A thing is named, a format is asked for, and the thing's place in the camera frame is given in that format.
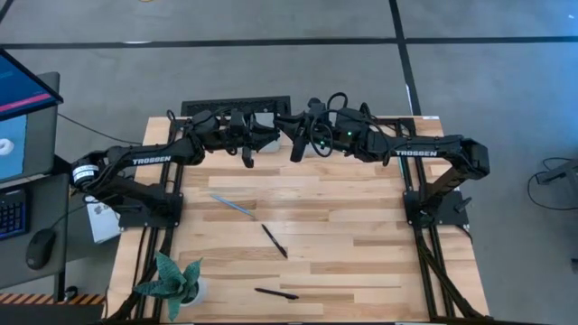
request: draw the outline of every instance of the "desk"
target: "desk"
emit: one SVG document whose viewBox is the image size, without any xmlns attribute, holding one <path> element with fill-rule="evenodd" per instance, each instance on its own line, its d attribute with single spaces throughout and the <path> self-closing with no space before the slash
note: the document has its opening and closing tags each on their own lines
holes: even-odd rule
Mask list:
<svg viewBox="0 0 578 325">
<path fill-rule="evenodd" d="M 43 73 L 38 75 L 38 78 L 56 92 L 59 91 L 61 75 L 58 72 Z M 60 159 L 54 156 L 56 113 L 57 107 L 48 107 L 27 115 L 23 171 L 0 180 L 0 183 L 47 174 L 52 170 L 55 159 Z"/>
<path fill-rule="evenodd" d="M 415 117 L 415 123 L 419 135 L 443 134 L 439 119 Z M 144 142 L 166 143 L 168 128 L 166 118 L 151 118 Z M 203 304 L 183 308 L 175 321 L 428 320 L 397 160 L 383 167 L 335 153 L 292 163 L 291 142 L 283 136 L 281 143 L 278 153 L 258 154 L 254 169 L 224 152 L 185 167 L 185 208 L 171 258 L 184 268 L 204 257 L 201 276 L 209 292 Z M 449 167 L 440 159 L 424 162 L 428 181 Z M 160 171 L 159 165 L 139 167 L 136 179 L 158 182 Z M 210 194 L 252 210 L 285 247 L 288 260 L 260 222 Z M 448 275 L 475 309 L 487 313 L 470 240 L 455 227 L 439 227 L 439 232 Z M 120 238 L 108 290 L 111 311 L 132 290 L 140 236 L 141 229 L 130 229 Z M 432 277 L 438 313 L 444 315 L 439 284 Z M 301 298 L 287 301 L 255 292 L 255 287 Z M 151 301 L 145 316 L 151 315 Z M 166 311 L 165 303 L 162 321 L 167 321 Z"/>
<path fill-rule="evenodd" d="M 34 234 L 43 228 L 50 227 L 58 218 L 68 211 L 68 175 L 44 177 L 24 185 L 27 207 L 30 213 L 30 231 L 18 237 L 0 241 L 0 256 L 3 266 L 0 267 L 0 288 L 29 282 L 45 276 L 56 274 L 56 285 L 64 285 L 64 268 L 66 263 L 67 219 L 64 218 L 54 227 L 56 240 L 52 248 L 51 259 L 42 269 L 34 271 L 25 262 L 26 248 Z"/>
</svg>

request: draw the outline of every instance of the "concrete floor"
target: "concrete floor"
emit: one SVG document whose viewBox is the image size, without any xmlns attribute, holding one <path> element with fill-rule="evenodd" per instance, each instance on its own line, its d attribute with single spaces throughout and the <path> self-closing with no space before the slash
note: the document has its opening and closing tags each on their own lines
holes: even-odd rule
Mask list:
<svg viewBox="0 0 578 325">
<path fill-rule="evenodd" d="M 562 0 L 398 0 L 406 37 L 578 34 L 578 3 Z M 284 37 L 393 37 L 385 0 L 15 0 L 0 24 L 4 42 L 131 42 Z M 502 320 L 574 324 L 578 218 L 534 206 L 527 179 L 551 156 L 576 157 L 576 43 L 410 45 L 424 115 L 446 134 L 490 149 L 491 175 L 462 186 L 491 314 Z M 32 71 L 61 73 L 60 111 L 130 140 L 146 118 L 183 100 L 345 91 L 376 115 L 408 115 L 396 45 L 10 51 Z M 59 121 L 57 153 L 73 160 L 114 144 Z M 536 188 L 571 206 L 564 182 Z M 67 283 L 107 286 L 115 243 L 69 264 Z M 49 293 L 47 279 L 7 292 Z"/>
</svg>

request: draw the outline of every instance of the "wooden table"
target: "wooden table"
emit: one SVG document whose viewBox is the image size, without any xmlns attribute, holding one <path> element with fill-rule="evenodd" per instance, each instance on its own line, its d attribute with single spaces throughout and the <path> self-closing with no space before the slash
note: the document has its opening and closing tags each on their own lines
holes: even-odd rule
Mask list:
<svg viewBox="0 0 578 325">
<path fill-rule="evenodd" d="M 415 123 L 419 135 L 443 134 L 439 119 L 415 117 Z M 151 118 L 144 142 L 166 143 L 168 128 L 165 117 Z M 293 163 L 290 152 L 284 137 L 278 153 L 255 157 L 253 169 L 224 152 L 208 153 L 203 164 L 185 167 L 185 208 L 171 256 L 181 268 L 203 257 L 201 276 L 209 282 L 209 293 L 203 304 L 182 309 L 176 321 L 428 320 L 397 159 L 383 167 L 335 153 Z M 449 166 L 440 159 L 424 159 L 424 165 L 428 181 Z M 159 165 L 139 167 L 136 180 L 158 182 L 160 170 Z M 253 211 L 259 222 L 210 194 Z M 448 275 L 475 309 L 487 313 L 470 240 L 456 227 L 439 227 L 439 232 Z M 108 290 L 110 312 L 131 292 L 140 236 L 137 228 L 121 236 Z M 432 277 L 443 315 L 439 284 Z M 300 299 L 287 301 L 255 287 Z M 145 315 L 151 306 L 148 299 Z"/>
</svg>

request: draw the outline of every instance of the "monitor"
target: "monitor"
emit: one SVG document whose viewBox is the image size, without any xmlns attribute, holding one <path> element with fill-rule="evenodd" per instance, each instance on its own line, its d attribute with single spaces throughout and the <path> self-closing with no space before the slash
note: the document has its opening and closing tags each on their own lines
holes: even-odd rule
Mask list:
<svg viewBox="0 0 578 325">
<path fill-rule="evenodd" d="M 0 121 L 62 103 L 62 97 L 0 49 Z"/>
</svg>

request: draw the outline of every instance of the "black keyboard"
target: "black keyboard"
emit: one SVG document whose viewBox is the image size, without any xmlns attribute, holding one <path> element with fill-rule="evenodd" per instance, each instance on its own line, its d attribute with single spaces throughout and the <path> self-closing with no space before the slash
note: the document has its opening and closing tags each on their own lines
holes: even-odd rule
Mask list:
<svg viewBox="0 0 578 325">
<path fill-rule="evenodd" d="M 27 212 L 24 189 L 0 192 L 0 240 L 28 232 Z"/>
</svg>

